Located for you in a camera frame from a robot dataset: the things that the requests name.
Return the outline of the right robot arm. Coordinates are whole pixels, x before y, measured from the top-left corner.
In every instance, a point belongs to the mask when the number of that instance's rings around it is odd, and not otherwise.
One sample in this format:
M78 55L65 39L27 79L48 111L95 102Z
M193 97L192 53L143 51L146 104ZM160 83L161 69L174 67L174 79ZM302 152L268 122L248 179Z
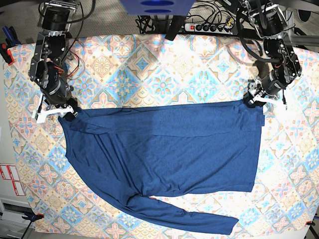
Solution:
M67 83L63 64L68 52L70 21L79 5L78 0L49 0L39 8L38 26L42 31L37 36L28 72L30 80L41 91L32 115L37 123L44 123L50 115L58 115L66 121L77 117L77 100L72 97L73 87Z

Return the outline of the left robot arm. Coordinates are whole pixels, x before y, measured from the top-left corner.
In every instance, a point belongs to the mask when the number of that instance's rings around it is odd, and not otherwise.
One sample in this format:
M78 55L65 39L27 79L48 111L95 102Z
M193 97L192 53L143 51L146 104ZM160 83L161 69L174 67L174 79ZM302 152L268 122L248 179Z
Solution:
M257 35L263 39L267 58L257 55L247 46L240 26L241 19L250 23ZM284 91L302 73L299 59L286 32L288 25L283 12L278 4L269 0L240 0L236 27L244 49L256 60L270 63L273 67L267 76L256 76L251 81L243 98L244 103L250 108L262 107L266 103L275 104L276 101L270 97Z

